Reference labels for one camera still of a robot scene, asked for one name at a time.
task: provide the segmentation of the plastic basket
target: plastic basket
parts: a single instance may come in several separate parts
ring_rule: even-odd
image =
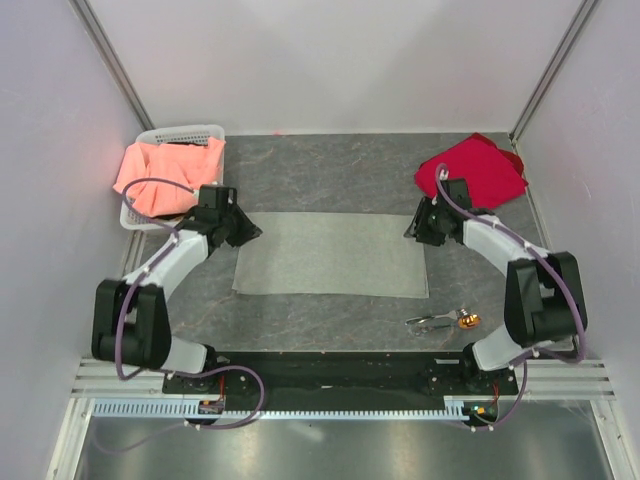
[[[197,145],[207,145],[209,137],[224,140],[224,129],[219,125],[187,125],[184,127],[157,128],[142,132],[136,138],[136,142],[160,145],[169,142],[188,142]],[[220,156],[220,178],[223,182],[224,175],[224,150]],[[144,230],[146,232],[162,231],[162,227],[147,222],[127,208],[124,202],[120,208],[120,225],[127,230]]]

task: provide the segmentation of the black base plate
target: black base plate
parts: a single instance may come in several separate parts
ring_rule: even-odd
[[[446,395],[516,395],[508,370],[464,382],[455,361],[460,352],[219,352],[255,370],[267,391],[265,411],[348,411],[441,409]],[[241,372],[224,374],[227,410],[252,410],[258,385]],[[219,378],[164,381],[167,394],[217,394]]]

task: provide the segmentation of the white wall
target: white wall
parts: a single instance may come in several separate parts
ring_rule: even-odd
[[[640,3],[600,3],[519,150],[553,247],[578,258],[587,337],[640,445]]]
[[[139,126],[66,1],[3,2],[0,43],[0,478],[33,480],[122,258],[110,186]]]
[[[580,0],[90,0],[157,126],[507,131]]]

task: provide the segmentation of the folded red cloth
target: folded red cloth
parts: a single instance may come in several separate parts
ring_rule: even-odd
[[[499,149],[479,133],[420,165],[415,174],[416,185],[431,198],[437,194],[435,172],[441,163],[447,165],[449,178],[467,181],[476,208],[502,205],[522,195],[527,186],[522,178],[524,165],[520,157]]]

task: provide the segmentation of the orange cloth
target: orange cloth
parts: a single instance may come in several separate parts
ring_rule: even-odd
[[[134,143],[127,148],[113,186],[122,193],[133,180],[147,177],[166,178],[198,190],[202,185],[220,178],[220,158],[224,141],[210,137],[208,145],[149,145]],[[127,196],[135,199],[133,206],[144,215],[156,217],[183,213],[196,205],[196,197],[173,185],[160,182],[139,183]]]

